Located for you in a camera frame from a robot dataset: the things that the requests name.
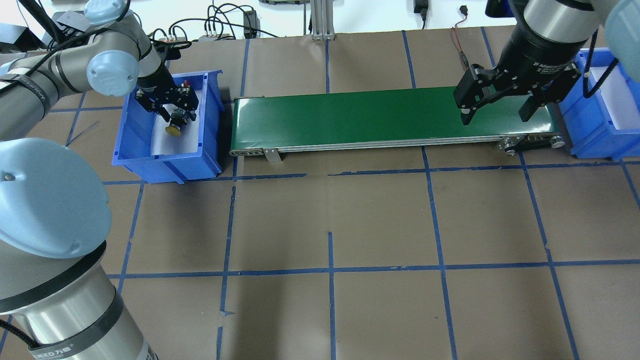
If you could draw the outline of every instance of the green conveyor belt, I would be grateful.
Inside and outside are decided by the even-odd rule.
[[[481,108],[469,126],[460,120],[453,87],[237,99],[232,154],[498,140],[506,135],[556,133],[546,108],[528,122],[526,97]]]

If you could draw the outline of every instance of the wire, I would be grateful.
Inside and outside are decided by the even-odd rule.
[[[167,36],[167,34],[166,34],[166,31],[165,31],[165,30],[162,30],[162,29],[160,29],[160,28],[157,28],[157,29],[153,30],[153,31],[152,31],[151,33],[149,33],[149,35],[147,35],[147,36],[149,36],[152,40],[155,40],[155,39],[156,39],[156,33],[157,33],[158,31],[160,31],[160,32],[162,33],[162,35],[164,36],[164,38],[167,38],[167,37],[168,37],[168,36]]]
[[[136,12],[132,13],[138,19],[138,24],[140,24],[140,27],[142,28],[142,19],[140,18],[140,15],[138,15]]]
[[[602,86],[604,81],[609,77],[609,75],[611,74],[613,69],[615,69],[616,66],[618,66],[618,62],[619,62],[619,60],[617,58],[614,58],[609,63],[609,66],[607,67],[607,69],[604,70],[604,73],[602,73],[602,76],[600,76],[600,79],[598,79],[598,81],[596,82],[596,85],[594,85],[593,88],[591,90],[589,90],[589,79],[588,79],[588,77],[591,75],[591,73],[589,72],[589,69],[591,68],[591,59],[593,57],[593,50],[596,47],[597,38],[598,38],[598,30],[596,30],[593,33],[593,35],[591,36],[591,45],[589,46],[589,54],[587,55],[587,63],[584,66],[584,74],[583,74],[583,77],[582,77],[582,96],[584,96],[585,99],[589,99],[590,97],[592,97],[592,96],[594,96],[596,94],[596,92],[598,91],[598,89],[600,89],[600,87]]]
[[[27,335],[24,331],[18,329],[17,327],[11,325],[10,323],[0,320],[0,328],[7,330],[8,332],[16,335],[20,340],[24,341],[27,346],[32,348],[37,348],[40,346],[34,339],[32,339],[29,335]]]
[[[47,24],[49,25],[49,29],[51,30],[51,33],[53,34],[53,38],[56,39],[56,43],[60,44],[61,43],[61,39],[60,36],[58,35],[58,29],[57,29],[57,25],[56,23],[53,21],[52,18],[49,17],[49,14],[47,14],[47,10],[44,10],[44,5],[42,4],[41,0],[38,0],[38,4],[40,4],[40,7],[42,8],[42,11],[46,14],[47,16]]]
[[[465,15],[465,18],[458,21],[452,28],[451,28],[451,38],[453,41],[453,44],[456,46],[458,53],[460,54],[460,60],[462,61],[462,64],[464,64],[465,68],[468,69],[469,68],[469,61],[467,60],[467,55],[465,55],[465,52],[462,51],[462,45],[460,45],[460,39],[458,38],[458,25],[462,24],[463,22],[467,21],[468,15]]]
[[[181,22],[184,22],[184,21],[214,21],[214,22],[217,22],[218,24],[226,24],[226,25],[229,25],[229,26],[237,26],[238,28],[243,28],[243,29],[248,29],[249,28],[248,26],[239,25],[239,24],[231,24],[229,22],[223,22],[223,21],[220,21],[218,19],[211,20],[211,18],[204,19],[204,18],[201,18],[201,17],[190,17],[188,19],[178,20],[178,21],[174,22],[173,24],[171,24],[170,28],[173,28],[175,25],[180,24]],[[268,31],[264,31],[264,30],[260,30],[260,29],[253,29],[253,30],[254,31],[258,31],[258,32],[263,33],[263,34],[266,34],[266,35],[269,35],[271,37],[275,37],[275,38],[279,37],[279,36],[274,35],[274,34],[268,32]]]
[[[227,11],[225,11],[225,12],[224,12],[224,11],[222,11],[222,7],[223,7],[223,6],[233,6],[233,9],[231,9],[231,10],[227,10]],[[249,18],[249,15],[247,15],[246,11],[244,11],[244,10],[242,9],[242,7],[243,7],[243,6],[249,6],[249,7],[252,9],[252,11],[255,11],[255,10],[253,9],[253,7],[252,7],[252,6],[250,6],[250,5],[241,5],[241,6],[238,6],[238,5],[236,5],[236,4],[224,3],[224,4],[222,4],[222,5],[220,5],[220,6],[218,7],[218,9],[216,10],[216,13],[214,14],[214,16],[216,16],[216,15],[218,14],[218,11],[220,11],[220,13],[222,13],[223,15],[225,15],[225,18],[226,18],[227,22],[230,22],[230,21],[229,21],[229,19],[228,19],[228,18],[227,18],[227,16],[226,16],[226,14],[227,14],[227,13],[230,13],[230,12],[232,12],[232,11],[234,11],[234,10],[240,10],[240,11],[242,12],[243,16],[246,18],[247,23],[249,24],[249,36],[252,36],[252,35],[253,35],[253,31],[254,31],[255,29],[253,28],[253,26],[252,26],[252,24],[251,24],[251,18]]]
[[[29,29],[29,23],[27,22],[27,19],[24,17],[24,14],[22,13],[22,8],[20,7],[20,3],[18,2],[18,0],[15,0],[15,4],[18,6],[18,11],[20,11],[20,16],[22,16],[22,20],[24,20],[24,24],[27,26],[27,29]],[[37,47],[40,47],[38,45],[40,43],[40,39],[38,39],[31,30],[29,30],[29,33],[31,33],[31,37],[33,37],[33,40],[35,41],[35,45]]]
[[[227,16],[227,13],[228,13],[228,12],[222,12],[222,11],[219,11],[219,10],[220,10],[220,8],[217,8],[215,5],[213,5],[213,1],[212,1],[211,3],[212,3],[212,5],[209,5],[209,6],[207,7],[207,19],[210,19],[210,18],[211,18],[211,8],[213,8],[213,10],[215,10],[214,15],[213,15],[213,18],[214,18],[214,19],[217,19],[217,18],[218,18],[218,12],[220,12],[220,13],[222,14],[222,16],[224,16],[224,17],[225,17],[225,20],[226,20],[227,22],[229,22],[229,23],[230,23],[230,21],[229,21],[229,17]],[[209,32],[213,34],[213,31],[211,31],[211,21],[207,21],[207,22],[205,22],[205,27],[206,27],[207,25],[209,25]],[[217,38],[217,40],[220,40],[220,37],[222,37],[222,34],[225,32],[225,26],[224,26],[224,24],[221,24],[221,26],[222,26],[222,28],[220,29],[220,33],[218,34],[218,38]],[[234,31],[233,27],[229,27],[229,28],[231,29],[231,35],[232,35],[234,38],[236,38],[236,32]],[[215,23],[215,22],[213,22],[213,30],[217,32],[217,29],[216,29],[216,23]]]
[[[185,39],[185,40],[189,40],[189,37],[187,36],[187,32],[186,32],[186,31],[184,31],[184,29],[182,28],[182,26],[178,26],[178,25],[176,25],[176,26],[174,26],[174,27],[173,27],[173,36],[176,38],[176,40],[178,39],[178,36],[175,34],[175,28],[179,28],[179,29],[182,31],[182,33],[184,34],[184,39]]]

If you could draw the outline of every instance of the blue tape line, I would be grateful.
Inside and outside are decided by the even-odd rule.
[[[226,311],[227,308],[227,284],[228,284],[228,271],[229,271],[229,259],[231,258],[231,239],[234,229],[234,211],[236,207],[236,186],[231,188],[231,200],[229,201],[229,221],[227,225],[227,246],[225,248],[225,265],[224,276],[222,277],[222,289],[220,291],[220,312]],[[216,359],[220,358],[220,352],[222,350],[222,326],[218,328],[218,340],[216,343]]]
[[[218,339],[216,341],[216,360],[220,360],[220,354],[222,353],[222,332],[223,327],[218,327]]]
[[[333,270],[333,233],[329,233],[329,269]],[[336,337],[335,337],[335,285],[333,281],[334,273],[329,272],[329,304],[330,304],[330,325],[331,325],[331,360],[336,360]]]
[[[549,262],[538,263],[487,263],[487,264],[454,264],[445,265],[446,270],[478,270],[503,268],[541,268],[549,266]],[[640,259],[612,260],[578,260],[554,261],[553,266],[598,266],[598,265],[640,265]],[[274,276],[300,274],[330,274],[345,272],[401,272],[401,271],[439,271],[440,265],[411,266],[346,266],[334,268],[300,268],[287,270],[236,270],[211,272],[165,272],[151,274],[125,274],[126,279],[166,279],[174,277],[224,277],[224,276]],[[110,279],[120,278],[120,274],[108,275]]]
[[[236,180],[262,180],[262,179],[291,179],[295,177],[305,177],[307,173],[302,174],[279,174],[279,175],[254,175],[254,176],[236,176]]]
[[[118,292],[122,293],[124,287],[124,279],[127,274],[127,266],[129,265],[129,256],[131,255],[131,241],[127,242],[127,250],[124,252],[124,260],[122,261],[122,270],[120,271],[120,280],[118,281]]]
[[[466,264],[447,265],[447,270],[508,269],[508,268],[541,268],[549,263],[499,263],[499,264]]]
[[[402,170],[363,170],[363,171],[344,171],[339,174],[329,174],[327,176],[352,176],[352,175],[379,175],[379,174],[414,174],[424,172],[423,168],[409,168]]]
[[[411,52],[409,51],[409,42],[406,40],[405,30],[402,30],[402,38],[404,40],[404,51],[406,51],[406,61],[409,63],[409,75],[411,76],[411,87],[415,89],[415,76],[413,75],[413,62],[411,61]]]
[[[422,160],[424,162],[425,174],[427,175],[427,189],[429,192],[429,204],[431,205],[431,218],[433,219],[433,231],[436,237],[436,247],[438,249],[438,266],[440,267],[440,280],[442,282],[442,295],[444,296],[444,309],[447,315],[447,327],[449,328],[449,342],[451,343],[451,355],[453,360],[458,360],[458,352],[456,350],[456,338],[453,332],[453,319],[451,317],[451,304],[449,302],[449,287],[447,286],[447,274],[442,253],[442,242],[440,241],[440,228],[438,227],[438,214],[436,212],[436,203],[433,196],[433,183],[431,182],[431,172],[429,171],[429,160],[427,152],[422,147]]]
[[[129,256],[131,255],[131,240],[136,232],[136,224],[138,223],[138,214],[140,212],[140,204],[142,203],[142,194],[145,191],[145,182],[140,183],[140,190],[138,192],[138,200],[136,201],[136,209],[133,212],[133,219],[131,220],[131,231],[129,231],[129,241],[127,242],[127,250],[124,254],[124,261],[122,261],[122,270],[120,271],[120,281],[118,282],[118,292],[122,293],[122,287],[124,286],[125,275],[127,274],[127,267],[129,266]]]
[[[73,123],[71,123],[71,130],[69,130],[69,136],[67,137],[67,142],[70,143],[71,139],[73,139],[74,131],[76,130],[76,124],[78,123],[78,118],[80,117],[80,109],[82,108],[82,104],[84,103],[84,97],[86,97],[86,92],[83,92],[80,97],[80,103],[78,104],[78,108],[76,109],[76,115],[74,117]]]
[[[489,39],[486,37],[486,31],[484,30],[484,26],[480,28],[480,31],[482,31],[482,37],[484,38],[486,51],[487,53],[489,53],[489,60],[491,60],[491,66],[495,66],[495,60],[493,59],[493,52],[491,51],[491,45],[489,45]]]
[[[320,274],[328,273],[328,268],[305,268],[287,270],[242,270],[230,271],[229,276],[274,276],[274,275],[300,275],[300,274]]]
[[[347,266],[334,268],[333,272],[391,272],[391,271],[424,271],[439,270],[438,265],[417,265],[417,266]]]
[[[497,165],[497,166],[486,166],[486,167],[441,167],[441,168],[432,168],[429,169],[430,172],[443,172],[443,171],[460,171],[460,170],[520,170],[522,166],[520,165]]]
[[[576,163],[576,164],[541,164],[541,165],[527,165],[527,168],[617,167],[619,165],[620,165],[620,163],[617,163],[617,162]]]
[[[555,261],[554,266],[640,265],[640,259]]]
[[[125,274],[125,279],[173,279],[176,277],[222,277],[223,271],[206,272],[160,272],[153,274]]]
[[[249,42],[251,39],[246,39],[246,44],[244,45],[244,64],[242,66],[242,83],[240,85],[240,96],[244,96],[244,85],[246,83],[246,66],[249,60]]]
[[[234,211],[236,206],[236,187],[231,188],[231,201],[229,204],[229,221],[227,225],[227,247],[225,249],[225,265],[224,265],[224,273],[227,274],[229,271],[229,259],[231,257],[231,238],[233,234],[234,228]],[[228,277],[225,275],[222,279],[222,291],[220,293],[220,311],[225,311],[225,306],[227,303],[227,279]]]
[[[560,282],[558,281],[556,268],[554,266],[554,260],[551,256],[551,250],[548,248],[547,234],[545,232],[544,225],[542,223],[542,216],[540,215],[540,209],[538,207],[538,201],[536,200],[536,194],[533,190],[533,185],[531,184],[531,177],[529,177],[529,171],[527,169],[527,163],[524,159],[524,155],[522,153],[518,154],[520,157],[520,164],[522,165],[522,172],[524,173],[525,180],[527,181],[527,187],[529,189],[529,196],[531,198],[531,203],[533,205],[533,210],[536,214],[536,220],[538,221],[538,228],[540,230],[540,237],[542,238],[542,244],[545,248],[545,253],[547,254],[547,261],[549,265],[549,269],[551,270],[551,278],[554,282],[554,287],[556,288],[556,295],[558,297],[558,303],[560,305],[560,312],[562,313],[562,318],[564,321],[564,327],[566,328],[567,336],[569,337],[569,344],[571,345],[571,351],[573,352],[574,360],[579,360],[580,355],[578,354],[578,348],[575,344],[575,338],[573,337],[573,331],[571,329],[571,323],[569,322],[569,316],[566,312],[566,306],[564,304],[564,297],[562,295],[562,290],[560,289]]]
[[[11,322],[13,321],[13,316],[9,315],[9,318],[7,318],[7,321],[9,324],[11,324]],[[4,344],[6,343],[6,337],[7,335],[9,335],[9,332],[7,330],[5,330],[2,334],[2,338],[0,338],[0,356],[2,356],[2,349],[4,349]]]
[[[131,222],[131,231],[129,231],[129,241],[133,239],[136,233],[136,225],[138,223],[138,214],[140,213],[140,205],[142,204],[142,194],[145,191],[145,182],[140,182],[140,190],[138,191],[138,200],[136,202],[136,209],[133,212],[133,221]]]
[[[326,75],[326,93],[331,93],[331,81],[329,78],[329,40],[324,41],[324,72]]]
[[[104,186],[109,185],[139,185],[140,180],[130,180],[130,181],[103,181],[102,184]]]
[[[640,209],[640,197],[638,196],[638,191],[636,189],[636,186],[634,185],[633,179],[631,178],[631,174],[629,174],[629,169],[627,169],[627,165],[624,163],[624,161],[621,161],[620,165],[622,165],[622,171],[625,172],[625,177],[627,178],[627,182],[629,183],[629,188],[631,188],[631,192],[634,194],[636,204]]]

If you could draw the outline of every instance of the black cable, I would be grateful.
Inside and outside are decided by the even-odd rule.
[[[157,28],[157,29],[153,30],[153,32],[151,32],[148,36],[149,36],[151,39],[155,40],[155,39],[156,39],[156,33],[157,33],[158,31],[160,31],[160,32],[162,33],[162,35],[164,36],[164,38],[167,38],[167,37],[168,37],[168,36],[167,36],[167,34],[166,34],[166,32],[165,32],[164,30],[160,29],[160,28]]]
[[[233,6],[233,9],[231,9],[231,10],[227,10],[227,11],[223,12],[223,11],[222,11],[222,7],[223,7],[223,6]],[[234,10],[236,10],[236,9],[240,10],[240,11],[242,12],[243,16],[246,18],[247,23],[249,24],[249,36],[252,36],[252,35],[253,35],[253,30],[254,30],[254,29],[253,29],[253,26],[252,26],[252,24],[251,24],[251,18],[249,18],[249,15],[247,15],[247,14],[246,14],[246,11],[244,11],[244,10],[242,9],[242,7],[243,7],[243,6],[250,6],[250,5],[241,5],[241,6],[238,6],[238,5],[236,5],[236,4],[224,3],[224,4],[220,5],[220,6],[218,7],[218,9],[220,10],[220,12],[221,12],[222,14],[226,14],[226,13],[232,12],[232,11],[234,11]]]
[[[138,19],[138,24],[140,24],[140,27],[142,28],[142,19],[140,18],[140,15],[138,15],[136,12],[132,13]]]
[[[57,29],[57,25],[56,23],[53,21],[52,18],[49,17],[49,14],[47,14],[47,11],[44,10],[44,5],[42,4],[41,0],[38,0],[38,4],[40,4],[40,7],[42,8],[42,11],[47,15],[47,23],[49,25],[49,28],[51,29],[51,32],[53,33],[53,37],[56,39],[56,43],[60,44],[62,43],[62,39],[60,38],[60,36],[58,35],[58,32],[56,31]]]
[[[22,13],[22,8],[20,7],[20,3],[18,2],[18,0],[15,0],[15,4],[16,6],[18,6],[18,11],[20,12],[20,16],[22,16],[22,20],[24,20],[24,24],[27,26],[27,29],[29,29],[29,23],[27,22],[27,18],[24,17],[24,14]],[[29,33],[31,33],[31,37],[33,37],[33,41],[35,42],[34,44],[37,47],[40,47],[38,44],[40,43],[40,39],[36,37],[36,35],[31,32],[31,30],[29,30]]]
[[[217,22],[218,24],[226,24],[226,25],[229,25],[229,26],[237,26],[238,28],[243,28],[243,29],[248,29],[249,28],[248,26],[238,25],[238,24],[231,24],[229,22],[223,22],[223,21],[220,21],[218,19],[211,20],[211,19],[203,19],[201,17],[190,17],[190,18],[187,18],[187,19],[178,20],[178,21],[174,22],[173,24],[171,24],[170,28],[172,28],[173,26],[175,26],[177,24],[180,24],[181,22],[184,22],[184,21],[214,21],[214,22]],[[264,30],[260,30],[260,29],[253,29],[253,30],[261,32],[261,33],[266,34],[266,35],[269,35],[271,37],[275,37],[275,38],[279,37],[279,36],[274,35],[274,34],[268,32],[268,31],[264,31]]]
[[[593,88],[591,90],[589,90],[589,79],[588,79],[588,77],[591,75],[589,70],[591,68],[591,59],[593,58],[593,51],[594,51],[594,49],[596,47],[597,38],[598,38],[598,30],[596,30],[593,33],[593,35],[591,36],[591,45],[589,45],[589,53],[587,54],[587,62],[585,64],[585,66],[584,66],[584,74],[583,74],[583,77],[582,77],[582,96],[584,96],[585,99],[589,99],[590,97],[595,95],[595,93],[598,91],[598,89],[600,89],[600,87],[602,86],[604,81],[609,77],[609,75],[611,74],[613,69],[615,69],[616,66],[618,66],[618,62],[619,62],[617,58],[614,58],[613,61],[610,62],[609,66],[604,71],[604,73],[602,73],[602,76],[600,76],[600,79],[598,79],[598,81],[596,82],[596,85],[594,85]]]
[[[184,34],[184,39],[185,40],[189,40],[189,37],[187,36],[187,32],[184,31],[182,26],[178,26],[178,25],[173,27],[173,37],[175,37],[176,40],[178,39],[178,36],[175,34],[175,28],[179,28],[182,31],[182,33]]]
[[[0,320],[0,328],[7,330],[13,335],[16,335],[18,339],[24,341],[24,343],[27,344],[29,348],[36,348],[40,346],[40,344],[38,344],[34,339],[31,339],[31,337],[27,335],[24,331],[18,329],[17,327],[11,325],[10,323],[4,320]]]
[[[213,8],[213,10],[215,10],[214,15],[213,15],[213,18],[214,18],[214,19],[217,19],[217,18],[218,18],[218,12],[220,12],[220,13],[222,14],[222,16],[224,16],[224,17],[225,17],[225,20],[227,20],[227,23],[229,23],[229,24],[231,23],[231,22],[229,21],[229,17],[227,16],[227,13],[228,13],[228,12],[223,12],[223,11],[221,11],[221,10],[220,10],[220,8],[216,7],[215,5],[209,5],[209,7],[207,7],[207,19],[210,19],[210,18],[211,18],[211,13],[210,13],[211,8]],[[211,21],[207,21],[207,22],[205,22],[205,26],[206,26],[207,24],[209,24],[209,32],[211,32],[211,33],[213,34],[213,32],[211,31]],[[217,38],[217,40],[220,40],[220,37],[222,36],[222,34],[223,34],[223,33],[224,33],[224,31],[225,31],[225,26],[224,26],[224,24],[221,24],[221,25],[222,25],[222,28],[220,29],[220,33],[218,34],[218,38]],[[213,29],[217,31],[217,29],[216,29],[216,23],[215,23],[215,22],[213,23]],[[232,35],[234,38],[236,38],[236,32],[234,31],[233,27],[232,27],[232,26],[229,26],[229,29],[231,30],[231,35]]]

